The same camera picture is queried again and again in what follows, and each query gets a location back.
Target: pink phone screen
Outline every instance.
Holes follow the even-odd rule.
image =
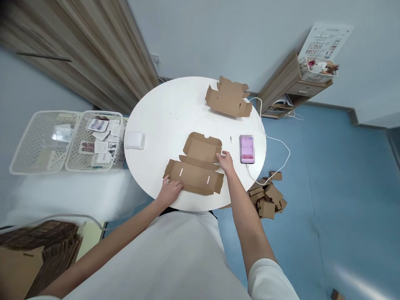
[[[241,135],[240,141],[240,162],[255,163],[254,144],[252,135]]]

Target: charging cable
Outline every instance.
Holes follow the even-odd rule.
[[[31,222],[31,223],[28,223],[28,224],[17,225],[17,226],[12,226],[12,227],[9,227],[9,228],[6,228],[6,229],[2,229],[2,230],[0,230],[0,234],[7,233],[7,232],[10,232],[10,231],[14,231],[14,230],[17,230],[17,229],[21,229],[21,228],[24,228],[24,227],[34,226],[34,225],[40,224],[41,222],[47,221],[47,220],[49,220],[49,219],[57,218],[57,217],[58,217],[58,218],[59,218],[59,217],[83,217],[83,218],[88,218],[88,219],[91,219],[91,220],[100,228],[101,231],[108,231],[108,230],[112,230],[112,229],[115,229],[115,228],[118,227],[118,226],[117,226],[117,227],[113,227],[113,228],[105,228],[105,227],[103,227],[103,226],[100,224],[99,221],[97,221],[94,217],[92,217],[92,216],[90,216],[90,215],[81,215],[81,214],[56,214],[56,215],[49,215],[49,216],[47,216],[47,217],[44,217],[43,219],[40,219],[40,220]]]
[[[160,71],[160,67],[158,66],[158,64],[159,64],[159,62],[157,61],[156,63],[155,63],[155,65],[157,66],[157,70],[158,70],[158,72],[160,73],[160,75],[161,76],[163,76],[164,77],[164,79],[166,80],[166,81],[168,81],[168,79],[163,75],[163,74],[161,74],[161,71]]]
[[[303,117],[302,115],[296,113],[295,110],[292,110],[291,112],[287,113],[285,116],[286,116],[286,117],[291,117],[291,118],[293,117],[293,118],[298,119],[298,120],[300,120],[300,121],[304,121],[304,117]]]
[[[260,106],[260,124],[261,124],[261,132],[262,132],[266,137],[268,137],[268,138],[270,138],[270,139],[272,139],[272,140],[276,140],[276,141],[278,141],[278,142],[281,142],[283,145],[285,145],[285,147],[286,147],[287,150],[289,151],[289,154],[287,155],[287,158],[286,158],[285,163],[283,164],[283,166],[282,166],[278,171],[276,171],[271,177],[269,177],[264,183],[259,183],[256,179],[254,179],[254,178],[251,176],[250,170],[249,170],[249,164],[246,164],[247,172],[248,172],[250,178],[253,179],[253,180],[254,180],[256,183],[258,183],[259,185],[266,185],[267,182],[268,182],[272,177],[274,177],[276,173],[278,173],[279,171],[281,171],[281,170],[283,169],[283,167],[286,166],[286,163],[288,162],[288,159],[289,159],[289,157],[290,157],[290,149],[289,149],[289,147],[286,146],[286,144],[285,144],[284,142],[282,142],[281,140],[278,140],[278,139],[276,139],[276,138],[269,137],[269,136],[267,135],[267,133],[265,132],[264,125],[263,125],[263,123],[262,123],[263,121],[261,120],[261,108],[263,107],[263,103],[262,103],[263,101],[262,101],[260,98],[257,98],[257,97],[251,98],[250,101],[253,100],[253,99],[258,99],[258,100],[260,100],[260,102],[261,102],[261,106]]]

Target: person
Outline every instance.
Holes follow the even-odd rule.
[[[224,170],[242,248],[248,291],[230,270],[217,219],[174,211],[183,185],[166,176],[158,197],[112,231],[31,299],[299,299],[279,267],[261,221],[233,167]]]

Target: electrical outlet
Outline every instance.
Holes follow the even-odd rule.
[[[160,56],[159,56],[158,54],[151,53],[151,56],[152,56],[152,58],[153,58],[153,62],[154,62],[156,65],[158,65],[158,64],[161,63]]]

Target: basket on shelf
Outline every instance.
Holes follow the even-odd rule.
[[[82,154],[79,152],[82,141],[95,142],[96,138],[92,135],[93,131],[88,130],[88,122],[96,116],[106,117],[109,120],[119,120],[121,125],[120,136],[117,141],[115,153],[110,163],[97,163],[99,154]],[[124,131],[126,121],[119,112],[88,110],[82,114],[77,129],[74,132],[70,152],[65,163],[65,168],[72,172],[100,172],[107,171],[110,168],[122,168],[125,161],[124,153]]]
[[[36,112],[15,151],[10,165],[14,175],[60,171],[67,158],[79,113],[65,110]]]
[[[300,63],[301,80],[313,83],[325,83],[338,75],[337,71],[335,71],[332,75],[313,72],[312,70],[310,70],[310,67],[307,63],[309,60],[315,60],[316,63],[327,63],[329,61],[324,58],[312,58],[307,56],[305,60]]]

